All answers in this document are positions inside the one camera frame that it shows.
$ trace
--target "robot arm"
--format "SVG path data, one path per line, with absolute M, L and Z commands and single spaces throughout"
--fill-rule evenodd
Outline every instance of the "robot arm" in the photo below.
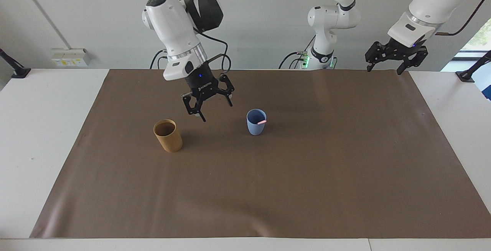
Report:
M 435 35 L 463 1 L 413 0 L 409 10 L 390 28 L 389 42 L 386 45 L 375 42 L 365 54 L 366 61 L 370 63 L 368 71 L 388 59 L 403 61 L 397 70 L 399 75 L 407 68 L 418 67 L 428 55 L 424 42 Z
M 208 59 L 196 37 L 219 27 L 223 12 L 216 0 L 149 0 L 142 13 L 143 22 L 154 30 L 167 50 L 168 64 L 163 73 L 165 80 L 185 79 L 191 92 L 182 99 L 190 115 L 197 115 L 206 121 L 201 106 L 216 94 L 224 95 L 232 106 L 230 96 L 235 90 L 228 76 L 221 74 L 219 80 L 211 72 Z M 219 81 L 226 84 L 226 90 L 219 88 Z M 195 97 L 194 107 L 190 106 Z
M 358 25 L 361 14 L 356 0 L 335 0 L 337 5 L 314 7 L 308 14 L 308 22 L 315 30 L 314 45 L 307 48 L 306 69 L 323 69 L 330 65 L 337 42 L 333 29 L 351 29 Z

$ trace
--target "green light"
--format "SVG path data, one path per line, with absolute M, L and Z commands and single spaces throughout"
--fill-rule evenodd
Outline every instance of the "green light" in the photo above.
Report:
M 305 56 L 305 65 L 302 66 L 303 69 L 307 69 L 308 68 L 309 61 L 310 61 L 310 57 L 309 56 Z

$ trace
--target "table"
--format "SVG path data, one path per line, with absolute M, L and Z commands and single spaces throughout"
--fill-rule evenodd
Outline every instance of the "table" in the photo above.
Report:
M 289 239 L 24 239 L 46 201 L 56 177 L 91 109 L 107 70 L 34 70 L 26 80 L 11 80 L 0 92 L 0 249 L 245 249 L 489 250 L 481 240 L 289 240 Z M 442 131 L 482 197 L 491 208 L 491 103 L 472 84 L 453 73 L 411 72 Z M 70 120 L 60 127 L 58 121 Z

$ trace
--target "white wall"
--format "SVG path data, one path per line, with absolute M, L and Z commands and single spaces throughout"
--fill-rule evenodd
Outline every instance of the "white wall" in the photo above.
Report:
M 73 48 L 86 48 L 91 68 L 147 68 L 162 45 L 140 20 L 147 0 L 37 0 L 49 19 Z M 337 68 L 364 69 L 364 54 L 379 40 L 388 41 L 387 30 L 411 0 L 358 0 L 363 14 L 359 27 L 338 31 Z M 468 0 L 443 30 L 455 31 L 480 0 Z M 332 0 L 220 0 L 222 26 L 209 32 L 230 43 L 233 68 L 275 68 L 289 52 L 305 48 L 313 31 L 307 24 L 311 7 Z M 452 38 L 427 42 L 430 56 L 420 70 L 439 71 L 491 16 L 486 3 L 467 30 Z M 203 40 L 207 54 L 222 45 Z M 65 44 L 32 0 L 0 0 L 0 47 L 22 64 L 52 68 L 51 48 Z M 384 63 L 382 68 L 396 68 Z

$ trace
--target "wall socket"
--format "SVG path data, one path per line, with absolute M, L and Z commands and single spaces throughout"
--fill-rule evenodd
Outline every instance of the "wall socket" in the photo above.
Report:
M 51 49 L 51 61 L 56 67 L 88 67 L 91 58 L 86 49 Z

